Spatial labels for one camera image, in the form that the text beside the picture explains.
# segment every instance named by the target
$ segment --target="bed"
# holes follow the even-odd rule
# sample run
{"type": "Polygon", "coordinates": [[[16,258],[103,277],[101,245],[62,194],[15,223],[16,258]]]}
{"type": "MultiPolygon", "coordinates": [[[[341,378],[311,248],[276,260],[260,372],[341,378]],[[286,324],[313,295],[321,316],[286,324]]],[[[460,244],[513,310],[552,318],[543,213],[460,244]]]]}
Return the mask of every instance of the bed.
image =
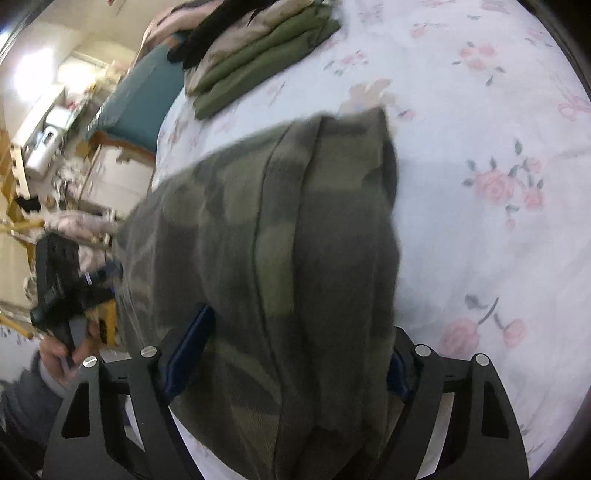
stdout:
{"type": "MultiPolygon", "coordinates": [[[[384,105],[395,141],[397,322],[440,354],[495,363],[530,472],[591,385],[591,102],[516,0],[343,0],[343,28],[213,119],[181,92],[156,188],[216,149],[318,111],[384,105]]],[[[434,471],[450,399],[423,474],[434,471]]]]}

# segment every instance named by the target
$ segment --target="white cabinet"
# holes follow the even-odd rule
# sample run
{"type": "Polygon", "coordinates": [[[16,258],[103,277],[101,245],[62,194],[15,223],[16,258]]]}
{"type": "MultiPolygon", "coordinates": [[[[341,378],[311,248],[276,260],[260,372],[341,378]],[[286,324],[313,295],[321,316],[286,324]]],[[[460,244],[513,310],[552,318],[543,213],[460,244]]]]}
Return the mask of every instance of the white cabinet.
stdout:
{"type": "Polygon", "coordinates": [[[122,149],[100,147],[80,195],[85,210],[115,209],[126,215],[146,196],[154,169],[129,160],[118,163],[122,149]]]}

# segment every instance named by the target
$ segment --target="bright light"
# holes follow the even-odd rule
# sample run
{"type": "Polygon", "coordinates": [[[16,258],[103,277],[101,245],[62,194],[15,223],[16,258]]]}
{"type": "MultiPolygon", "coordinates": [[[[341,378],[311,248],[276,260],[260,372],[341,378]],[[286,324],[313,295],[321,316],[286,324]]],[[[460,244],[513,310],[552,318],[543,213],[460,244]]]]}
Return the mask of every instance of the bright light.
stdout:
{"type": "Polygon", "coordinates": [[[23,100],[39,98],[53,82],[53,52],[44,48],[21,58],[14,76],[14,85],[23,100]]]}
{"type": "Polygon", "coordinates": [[[96,81],[98,68],[77,59],[66,60],[57,71],[57,83],[67,88],[68,94],[84,93],[96,81]]]}
{"type": "Polygon", "coordinates": [[[4,46],[4,44],[8,41],[10,37],[10,33],[8,31],[0,32],[0,48],[4,46]]]}

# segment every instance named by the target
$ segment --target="camouflage fabric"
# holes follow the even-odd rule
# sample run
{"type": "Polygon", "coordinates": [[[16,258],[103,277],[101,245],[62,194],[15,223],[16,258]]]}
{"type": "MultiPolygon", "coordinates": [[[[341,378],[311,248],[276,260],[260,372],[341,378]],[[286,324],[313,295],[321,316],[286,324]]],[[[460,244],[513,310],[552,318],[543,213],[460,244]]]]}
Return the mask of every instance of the camouflage fabric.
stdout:
{"type": "Polygon", "coordinates": [[[168,179],[120,228],[131,352],[197,302],[216,311],[171,408],[247,479],[364,478],[382,452],[397,406],[386,388],[395,189],[381,109],[320,115],[168,179]]]}

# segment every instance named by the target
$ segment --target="black mount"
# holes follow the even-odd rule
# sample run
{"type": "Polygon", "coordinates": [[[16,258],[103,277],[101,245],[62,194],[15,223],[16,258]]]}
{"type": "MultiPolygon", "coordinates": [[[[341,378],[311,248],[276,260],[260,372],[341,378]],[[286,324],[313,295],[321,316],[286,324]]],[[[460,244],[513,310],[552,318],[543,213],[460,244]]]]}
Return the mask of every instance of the black mount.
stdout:
{"type": "MultiPolygon", "coordinates": [[[[392,381],[397,369],[405,382],[405,406],[373,480],[416,479],[441,395],[450,392],[455,397],[443,453],[437,471],[426,478],[529,478],[517,420],[486,355],[471,361],[443,358],[425,345],[415,346],[399,328],[395,356],[398,367],[391,367],[387,384],[391,391],[399,390],[392,381]]],[[[54,424],[44,480],[203,479],[159,387],[159,357],[160,350],[151,358],[90,361],[81,367],[54,424]],[[126,448],[121,394],[131,395],[145,448],[141,460],[126,448]]]]}

